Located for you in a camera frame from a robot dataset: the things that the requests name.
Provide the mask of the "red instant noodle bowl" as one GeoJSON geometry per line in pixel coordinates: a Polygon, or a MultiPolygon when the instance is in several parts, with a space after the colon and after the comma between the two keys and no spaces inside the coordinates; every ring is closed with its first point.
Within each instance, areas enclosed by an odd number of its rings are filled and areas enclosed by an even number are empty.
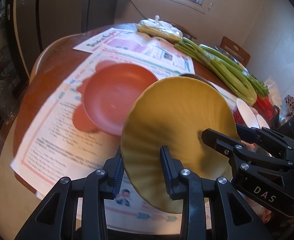
{"type": "Polygon", "coordinates": [[[260,128],[253,111],[242,99],[236,99],[236,105],[232,114],[237,124],[249,128],[260,128]]]}

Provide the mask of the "yellow shell-shaped plate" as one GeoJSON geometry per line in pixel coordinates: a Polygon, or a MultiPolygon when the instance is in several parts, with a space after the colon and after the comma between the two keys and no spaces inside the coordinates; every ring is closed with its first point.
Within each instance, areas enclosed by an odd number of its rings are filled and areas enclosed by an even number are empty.
{"type": "Polygon", "coordinates": [[[160,148],[202,178],[231,178],[228,158],[206,146],[201,134],[213,129],[238,139],[232,112],[210,85],[189,77],[155,82],[136,100],[124,124],[121,150],[126,174],[140,197],[168,213],[181,213],[183,203],[166,191],[160,148]]]}

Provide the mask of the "orange plastic plate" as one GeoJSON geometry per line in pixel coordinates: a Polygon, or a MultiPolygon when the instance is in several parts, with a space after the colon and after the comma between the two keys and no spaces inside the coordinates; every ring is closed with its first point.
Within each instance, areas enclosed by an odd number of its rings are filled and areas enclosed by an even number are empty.
{"type": "Polygon", "coordinates": [[[73,114],[74,127],[82,132],[120,136],[137,98],[157,81],[152,72],[137,64],[111,60],[98,63],[95,73],[77,88],[81,104],[73,114]]]}

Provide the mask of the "metal pan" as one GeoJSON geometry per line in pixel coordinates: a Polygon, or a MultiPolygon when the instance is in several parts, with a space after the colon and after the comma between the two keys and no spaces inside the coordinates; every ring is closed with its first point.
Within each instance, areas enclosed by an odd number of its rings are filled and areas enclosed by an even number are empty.
{"type": "Polygon", "coordinates": [[[180,76],[181,77],[188,77],[188,78],[192,78],[192,79],[201,81],[201,82],[206,83],[207,85],[211,86],[213,89],[217,90],[209,81],[207,81],[206,79],[204,79],[201,76],[198,76],[196,74],[185,73],[185,74],[181,74],[180,76]]]}

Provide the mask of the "red tissue box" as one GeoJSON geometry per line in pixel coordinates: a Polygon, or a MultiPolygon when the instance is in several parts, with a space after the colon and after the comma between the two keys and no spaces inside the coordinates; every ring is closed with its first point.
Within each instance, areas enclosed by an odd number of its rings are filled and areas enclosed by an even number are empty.
{"type": "Polygon", "coordinates": [[[264,84],[268,88],[268,95],[264,98],[258,96],[254,108],[266,121],[270,121],[277,113],[273,107],[282,105],[281,96],[278,86],[271,76],[268,77],[264,84]]]}

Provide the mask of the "patterned cup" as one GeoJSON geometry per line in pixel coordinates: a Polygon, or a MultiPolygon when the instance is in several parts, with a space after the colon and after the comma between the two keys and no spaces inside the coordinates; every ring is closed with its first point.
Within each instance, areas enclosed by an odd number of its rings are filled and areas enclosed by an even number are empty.
{"type": "Polygon", "coordinates": [[[285,103],[287,106],[287,116],[294,115],[294,97],[291,95],[287,95],[285,97],[285,103]]]}

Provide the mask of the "rear celery bunch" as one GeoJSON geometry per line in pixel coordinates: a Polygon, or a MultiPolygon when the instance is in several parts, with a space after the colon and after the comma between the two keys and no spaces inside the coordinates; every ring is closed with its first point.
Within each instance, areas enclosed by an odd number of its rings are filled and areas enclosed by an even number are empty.
{"type": "Polygon", "coordinates": [[[268,88],[262,82],[253,77],[248,71],[229,58],[203,44],[199,48],[204,52],[205,58],[216,75],[236,94],[250,105],[253,105],[257,97],[264,98],[268,95],[268,88]]]}

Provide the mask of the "celery bunch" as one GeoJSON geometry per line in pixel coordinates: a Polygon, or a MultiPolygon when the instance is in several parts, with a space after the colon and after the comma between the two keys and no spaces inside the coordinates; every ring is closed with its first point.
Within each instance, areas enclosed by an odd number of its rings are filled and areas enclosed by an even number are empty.
{"type": "Polygon", "coordinates": [[[250,81],[244,74],[242,74],[242,70],[237,70],[218,56],[208,52],[185,37],[176,42],[174,47],[192,59],[205,65],[206,68],[222,80],[238,98],[242,99],[250,106],[254,105],[257,100],[257,93],[250,81]]]}
{"type": "Polygon", "coordinates": [[[257,97],[264,98],[268,95],[268,88],[262,82],[253,77],[248,71],[229,58],[203,44],[199,48],[204,52],[205,58],[216,75],[236,94],[250,105],[253,105],[257,97]]]}

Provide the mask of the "front celery bunch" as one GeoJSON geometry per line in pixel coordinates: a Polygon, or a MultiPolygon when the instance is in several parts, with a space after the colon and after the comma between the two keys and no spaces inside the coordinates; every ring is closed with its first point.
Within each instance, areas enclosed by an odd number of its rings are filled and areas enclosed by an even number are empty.
{"type": "Polygon", "coordinates": [[[238,98],[242,99],[250,106],[254,105],[257,100],[257,93],[250,81],[244,74],[242,74],[242,70],[237,70],[218,56],[208,52],[185,37],[176,42],[174,47],[192,59],[205,65],[206,68],[222,80],[238,98]]]}

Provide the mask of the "large newspaper sheet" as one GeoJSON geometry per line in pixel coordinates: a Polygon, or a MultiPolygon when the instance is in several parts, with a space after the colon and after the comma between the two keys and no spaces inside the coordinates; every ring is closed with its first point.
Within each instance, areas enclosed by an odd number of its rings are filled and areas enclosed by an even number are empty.
{"type": "MultiPolygon", "coordinates": [[[[63,176],[79,179],[101,168],[112,157],[120,140],[105,132],[82,132],[72,122],[81,94],[77,88],[104,65],[134,63],[158,79],[178,76],[181,68],[130,51],[103,47],[89,56],[43,104],[29,126],[10,166],[43,198],[63,176]]],[[[129,190],[129,204],[105,201],[107,227],[147,235],[179,233],[182,216],[156,210],[134,190],[127,177],[122,190],[129,190]]]]}

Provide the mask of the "far metal bowl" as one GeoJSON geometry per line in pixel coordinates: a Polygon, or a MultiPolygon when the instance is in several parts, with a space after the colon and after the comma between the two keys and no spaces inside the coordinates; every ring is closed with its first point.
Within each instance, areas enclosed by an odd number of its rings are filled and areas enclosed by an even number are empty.
{"type": "Polygon", "coordinates": [[[231,54],[229,54],[227,51],[225,51],[224,49],[222,49],[222,48],[220,48],[218,46],[215,46],[215,49],[217,51],[219,51],[221,54],[223,54],[224,56],[226,56],[227,58],[229,58],[234,63],[239,64],[239,62],[231,54]]]}

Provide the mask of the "wooden chair back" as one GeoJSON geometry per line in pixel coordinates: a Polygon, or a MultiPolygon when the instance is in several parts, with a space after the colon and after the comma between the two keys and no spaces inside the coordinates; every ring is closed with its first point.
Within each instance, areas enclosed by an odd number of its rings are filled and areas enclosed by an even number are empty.
{"type": "Polygon", "coordinates": [[[247,66],[250,60],[250,54],[247,53],[241,46],[227,38],[226,36],[222,37],[220,47],[232,55],[239,63],[243,66],[247,66]]]}

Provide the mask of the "curved wooden chair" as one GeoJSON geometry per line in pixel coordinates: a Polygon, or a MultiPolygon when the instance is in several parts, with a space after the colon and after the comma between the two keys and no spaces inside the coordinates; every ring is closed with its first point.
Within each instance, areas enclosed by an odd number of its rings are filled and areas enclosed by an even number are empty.
{"type": "Polygon", "coordinates": [[[183,26],[181,26],[179,24],[173,23],[173,22],[170,22],[170,24],[173,27],[175,27],[178,30],[180,30],[182,32],[182,34],[183,34],[184,37],[186,37],[186,38],[188,38],[190,40],[192,40],[192,39],[197,40],[197,36],[194,35],[191,31],[187,30],[185,27],[183,27],[183,26]]]}

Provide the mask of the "plastic bag of corn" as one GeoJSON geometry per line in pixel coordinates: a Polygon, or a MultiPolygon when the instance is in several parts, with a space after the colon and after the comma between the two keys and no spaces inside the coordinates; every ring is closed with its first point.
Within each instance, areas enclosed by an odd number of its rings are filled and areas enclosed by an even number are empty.
{"type": "Polygon", "coordinates": [[[161,21],[158,15],[154,19],[141,20],[137,30],[151,36],[161,37],[171,42],[178,42],[183,38],[183,33],[172,24],[161,21]]]}

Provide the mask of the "far newspaper sheet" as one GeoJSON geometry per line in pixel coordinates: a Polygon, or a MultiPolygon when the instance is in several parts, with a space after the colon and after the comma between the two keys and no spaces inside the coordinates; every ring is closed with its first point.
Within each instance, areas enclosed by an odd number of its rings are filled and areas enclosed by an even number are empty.
{"type": "Polygon", "coordinates": [[[195,74],[191,57],[177,50],[163,38],[150,37],[137,31],[110,28],[81,42],[73,49],[93,53],[104,46],[139,53],[170,64],[183,74],[195,74]]]}

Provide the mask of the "dark refrigerator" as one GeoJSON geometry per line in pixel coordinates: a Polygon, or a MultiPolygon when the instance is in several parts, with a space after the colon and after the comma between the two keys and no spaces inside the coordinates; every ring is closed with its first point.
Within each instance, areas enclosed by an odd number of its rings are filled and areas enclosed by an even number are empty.
{"type": "Polygon", "coordinates": [[[39,55],[60,38],[83,33],[89,0],[0,0],[5,38],[18,77],[26,83],[39,55]]]}

